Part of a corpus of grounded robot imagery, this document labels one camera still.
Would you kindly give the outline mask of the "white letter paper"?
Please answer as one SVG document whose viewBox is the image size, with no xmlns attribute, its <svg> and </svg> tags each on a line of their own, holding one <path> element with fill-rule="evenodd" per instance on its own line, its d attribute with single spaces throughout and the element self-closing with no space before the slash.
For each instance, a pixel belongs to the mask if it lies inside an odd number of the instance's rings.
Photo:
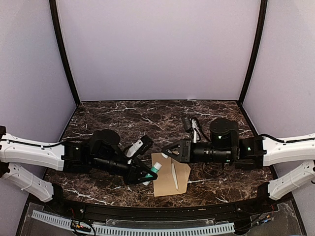
<svg viewBox="0 0 315 236">
<path fill-rule="evenodd" d="M 175 188 L 178 190 L 179 187 L 178 187 L 178 181 L 177 181 L 177 174 L 176 174 L 175 164 L 173 162 L 171 163 L 171 173 L 173 176 Z"/>
</svg>

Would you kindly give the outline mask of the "brown kraft envelope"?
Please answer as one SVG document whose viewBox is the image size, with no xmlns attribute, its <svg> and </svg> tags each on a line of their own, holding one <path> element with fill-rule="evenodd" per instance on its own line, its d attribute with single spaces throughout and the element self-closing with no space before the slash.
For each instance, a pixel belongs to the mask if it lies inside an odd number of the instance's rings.
<svg viewBox="0 0 315 236">
<path fill-rule="evenodd" d="M 163 197 L 171 195 L 184 194 L 187 191 L 188 179 L 190 176 L 190 166 L 188 164 L 177 162 L 172 158 L 164 158 L 161 153 L 152 153 L 152 164 L 156 162 L 161 164 L 157 173 L 157 179 L 153 181 L 154 196 Z M 175 164 L 178 187 L 175 188 L 173 176 L 171 173 L 171 163 Z"/>
</svg>

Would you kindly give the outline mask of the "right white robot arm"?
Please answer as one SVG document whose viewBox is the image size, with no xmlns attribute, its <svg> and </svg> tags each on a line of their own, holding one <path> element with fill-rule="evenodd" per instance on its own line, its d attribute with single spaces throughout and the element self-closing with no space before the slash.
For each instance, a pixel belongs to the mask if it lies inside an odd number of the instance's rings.
<svg viewBox="0 0 315 236">
<path fill-rule="evenodd" d="M 210 123 L 207 142 L 196 139 L 202 132 L 195 118 L 182 118 L 184 129 L 192 139 L 184 139 L 162 148 L 165 158 L 180 163 L 234 164 L 241 170 L 255 170 L 283 162 L 302 161 L 286 175 L 265 182 L 258 187 L 257 198 L 251 203 L 255 213 L 262 213 L 287 193 L 315 179 L 315 135 L 278 139 L 267 134 L 256 137 L 239 137 L 236 121 L 217 118 Z"/>
</svg>

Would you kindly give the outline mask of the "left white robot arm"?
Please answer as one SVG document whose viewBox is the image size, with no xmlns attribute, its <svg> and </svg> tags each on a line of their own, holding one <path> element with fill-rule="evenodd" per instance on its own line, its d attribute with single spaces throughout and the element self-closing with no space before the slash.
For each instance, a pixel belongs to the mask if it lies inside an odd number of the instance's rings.
<svg viewBox="0 0 315 236">
<path fill-rule="evenodd" d="M 156 180 L 158 175 L 138 155 L 143 155 L 153 141 L 147 135 L 127 151 L 119 147 L 120 136 L 113 130 L 98 130 L 81 142 L 41 143 L 20 139 L 0 128 L 0 177 L 34 195 L 58 214 L 69 211 L 61 186 L 44 181 L 22 167 L 22 164 L 46 167 L 56 171 L 88 174 L 91 169 L 121 176 L 125 184 L 140 184 Z"/>
</svg>

